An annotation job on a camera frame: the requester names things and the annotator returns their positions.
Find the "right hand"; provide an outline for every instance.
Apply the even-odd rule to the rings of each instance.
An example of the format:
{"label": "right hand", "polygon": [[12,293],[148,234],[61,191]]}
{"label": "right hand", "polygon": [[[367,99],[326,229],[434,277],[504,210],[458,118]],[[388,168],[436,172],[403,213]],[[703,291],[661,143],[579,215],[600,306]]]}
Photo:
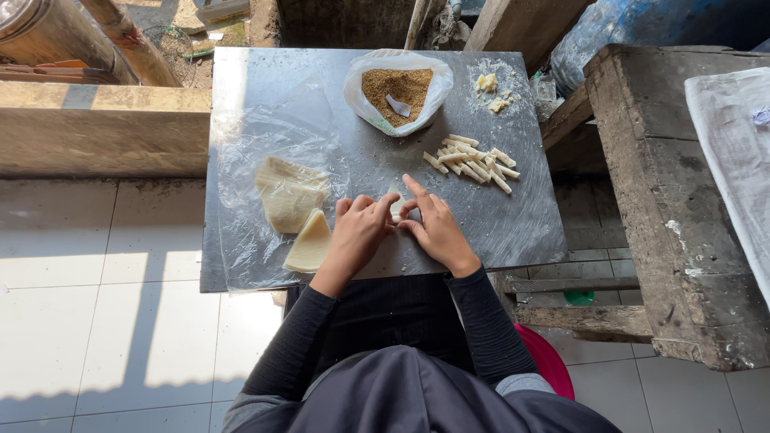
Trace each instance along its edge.
{"label": "right hand", "polygon": [[[436,194],[428,192],[408,174],[403,175],[403,182],[414,194],[401,207],[399,216],[402,221],[398,228],[409,230],[420,246],[435,260],[446,266],[455,278],[462,278],[476,272],[481,260],[473,252],[457,226],[447,202]],[[408,220],[410,210],[420,209],[423,223]]]}

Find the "plastic bag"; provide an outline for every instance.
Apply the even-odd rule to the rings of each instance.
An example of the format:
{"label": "plastic bag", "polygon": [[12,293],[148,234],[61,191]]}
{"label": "plastic bag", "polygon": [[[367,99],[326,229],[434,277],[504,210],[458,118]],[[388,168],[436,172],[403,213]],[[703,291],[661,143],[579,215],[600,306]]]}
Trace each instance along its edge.
{"label": "plastic bag", "polygon": [[[420,115],[412,123],[393,128],[379,111],[369,103],[361,90],[361,75],[371,69],[432,69],[425,103]],[[428,126],[428,121],[444,103],[454,86],[454,75],[449,66],[438,59],[432,59],[404,49],[378,49],[350,61],[350,70],[345,76],[343,95],[347,105],[364,120],[380,131],[393,137],[403,137]]]}
{"label": "plastic bag", "polygon": [[[303,209],[307,200],[314,206],[320,204],[330,223],[335,202],[350,196],[350,175],[323,85],[314,76],[294,88],[278,106],[260,105],[223,116],[229,120],[239,117],[229,133],[215,137],[219,200],[229,208],[226,217],[220,211],[219,218],[226,286],[237,291],[305,283],[312,274],[282,268],[296,233],[276,231],[275,221],[271,224],[266,218],[265,205],[271,206],[268,197],[288,193]],[[268,166],[273,173],[299,167],[295,173],[314,176],[305,176],[307,181],[300,187],[258,179],[258,169]],[[291,205],[283,207],[283,212],[292,212]],[[277,228],[292,231],[291,227]]]}

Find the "cheese crumb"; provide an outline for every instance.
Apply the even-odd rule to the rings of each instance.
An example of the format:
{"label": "cheese crumb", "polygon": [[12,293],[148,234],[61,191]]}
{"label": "cheese crumb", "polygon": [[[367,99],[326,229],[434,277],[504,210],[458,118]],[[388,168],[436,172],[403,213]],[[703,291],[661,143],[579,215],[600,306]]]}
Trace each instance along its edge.
{"label": "cheese crumb", "polygon": [[489,110],[491,112],[498,113],[498,112],[500,112],[500,110],[503,109],[503,107],[509,106],[510,104],[511,104],[510,102],[502,100],[499,97],[497,97],[489,105]]}
{"label": "cheese crumb", "polygon": [[489,74],[488,76],[479,76],[476,80],[476,91],[494,93],[497,89],[497,77],[495,74]]}

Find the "black long-sleeve shirt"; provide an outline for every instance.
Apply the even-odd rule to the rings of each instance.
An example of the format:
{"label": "black long-sleeve shirt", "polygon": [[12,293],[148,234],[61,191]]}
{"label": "black long-sleeve shirt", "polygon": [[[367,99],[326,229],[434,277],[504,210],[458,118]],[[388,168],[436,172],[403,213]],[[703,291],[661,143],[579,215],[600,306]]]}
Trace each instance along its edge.
{"label": "black long-sleeve shirt", "polygon": [[[495,384],[537,373],[534,360],[505,314],[483,267],[464,278],[444,278],[457,302],[477,376]],[[310,385],[336,298],[304,290],[243,386],[249,395],[298,401]]]}

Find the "white plastic bag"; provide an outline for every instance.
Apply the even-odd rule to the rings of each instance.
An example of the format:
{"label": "white plastic bag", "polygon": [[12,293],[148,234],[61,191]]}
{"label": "white plastic bag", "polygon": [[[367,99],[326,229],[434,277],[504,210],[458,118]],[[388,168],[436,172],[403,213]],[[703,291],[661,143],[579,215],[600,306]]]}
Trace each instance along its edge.
{"label": "white plastic bag", "polygon": [[[393,128],[380,112],[369,103],[361,90],[361,75],[371,69],[431,69],[434,72],[430,79],[425,103],[420,115],[412,123]],[[444,103],[454,85],[454,76],[449,66],[438,59],[432,59],[405,49],[378,49],[369,54],[356,57],[350,61],[350,70],[345,76],[343,95],[345,102],[364,120],[377,127],[380,131],[393,137],[403,137],[427,126],[428,120]]]}

